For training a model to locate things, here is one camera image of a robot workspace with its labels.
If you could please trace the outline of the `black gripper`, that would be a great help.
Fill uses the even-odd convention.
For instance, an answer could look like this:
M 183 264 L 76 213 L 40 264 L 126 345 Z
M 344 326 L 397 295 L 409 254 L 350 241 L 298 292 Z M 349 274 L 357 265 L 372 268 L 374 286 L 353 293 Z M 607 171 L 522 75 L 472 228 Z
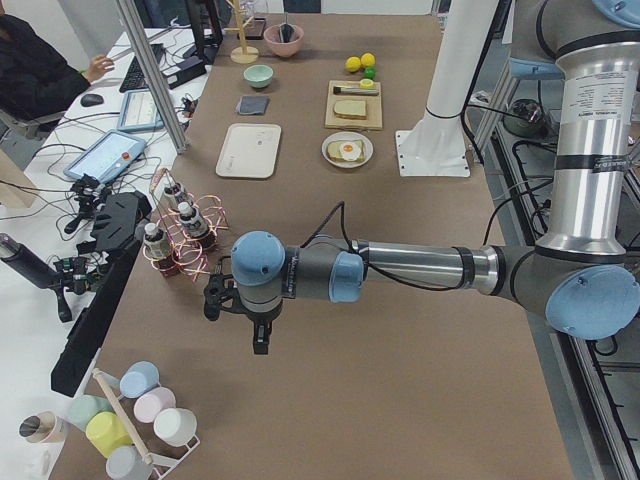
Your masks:
M 272 333 L 272 323 L 280 315 L 280 305 L 265 312 L 254 312 L 247 307 L 244 308 L 245 315 L 253 323 L 253 352 L 255 354 L 268 354 L 270 336 Z

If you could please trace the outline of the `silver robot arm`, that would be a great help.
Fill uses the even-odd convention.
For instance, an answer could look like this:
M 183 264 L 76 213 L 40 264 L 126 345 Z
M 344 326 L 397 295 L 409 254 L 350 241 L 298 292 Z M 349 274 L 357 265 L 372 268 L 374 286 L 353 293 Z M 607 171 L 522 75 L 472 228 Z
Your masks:
M 264 231 L 231 251 L 232 308 L 253 323 L 253 348 L 269 348 L 285 299 L 354 302 L 366 277 L 428 291 L 472 288 L 511 300 L 557 331 L 599 340 L 639 309 L 639 284 L 615 236 L 627 138 L 639 75 L 635 1 L 519 1 L 512 57 L 555 64 L 564 75 L 550 223 L 531 247 L 478 250 L 330 239 L 315 232 L 286 247 Z

